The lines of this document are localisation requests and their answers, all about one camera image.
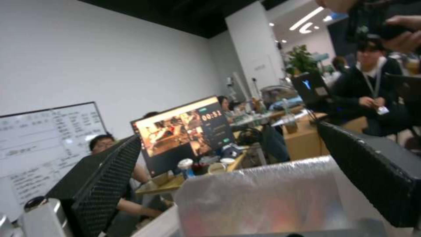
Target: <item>potted plant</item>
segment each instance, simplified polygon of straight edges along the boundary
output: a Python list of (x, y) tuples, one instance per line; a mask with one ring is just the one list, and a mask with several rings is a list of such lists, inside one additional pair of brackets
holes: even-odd
[(312, 59), (312, 56), (307, 51), (305, 45), (295, 46), (292, 51), (288, 52), (288, 56), (291, 67), (287, 70), (289, 70), (292, 75), (319, 71), (317, 63)]

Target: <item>countdown timer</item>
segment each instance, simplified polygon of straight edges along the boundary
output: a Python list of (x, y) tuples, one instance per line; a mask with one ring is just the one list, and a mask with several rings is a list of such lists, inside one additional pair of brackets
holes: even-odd
[(222, 113), (219, 110), (217, 110), (217, 111), (213, 111), (212, 113), (207, 113), (205, 115), (202, 115), (202, 120), (207, 121), (214, 118), (218, 118), (219, 116), (222, 116)]

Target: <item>whiteboard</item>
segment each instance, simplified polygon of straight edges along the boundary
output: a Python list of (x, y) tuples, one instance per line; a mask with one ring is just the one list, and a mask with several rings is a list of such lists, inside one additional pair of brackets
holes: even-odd
[(45, 195), (106, 130), (94, 102), (0, 116), (0, 212), (10, 220)]

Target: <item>lanyard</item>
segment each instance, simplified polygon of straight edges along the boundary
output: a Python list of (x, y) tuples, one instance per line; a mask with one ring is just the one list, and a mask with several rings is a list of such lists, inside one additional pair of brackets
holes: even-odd
[(362, 76), (365, 79), (365, 82), (367, 82), (368, 88), (370, 88), (371, 91), (371, 95), (373, 96), (373, 98), (377, 98), (378, 97), (378, 91), (380, 90), (380, 78), (381, 78), (381, 70), (377, 70), (377, 75), (376, 75), (376, 84), (375, 84), (375, 88), (373, 89), (373, 86), (371, 85), (370, 80), (368, 79), (368, 76), (362, 74)]

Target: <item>white collar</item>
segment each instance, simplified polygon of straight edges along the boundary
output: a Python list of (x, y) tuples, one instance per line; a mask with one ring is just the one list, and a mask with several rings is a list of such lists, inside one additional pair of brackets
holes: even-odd
[(362, 74), (364, 75), (365, 78), (367, 78), (367, 76), (370, 76), (372, 78), (374, 78), (377, 74), (377, 71), (380, 71), (381, 68), (384, 66), (384, 64), (386, 63), (387, 59), (383, 56), (379, 57), (377, 60), (377, 66), (374, 67), (372, 70), (368, 71), (368, 72), (363, 72), (361, 70), (361, 63), (357, 62), (357, 65), (355, 65), (357, 67), (357, 69), (362, 72)]

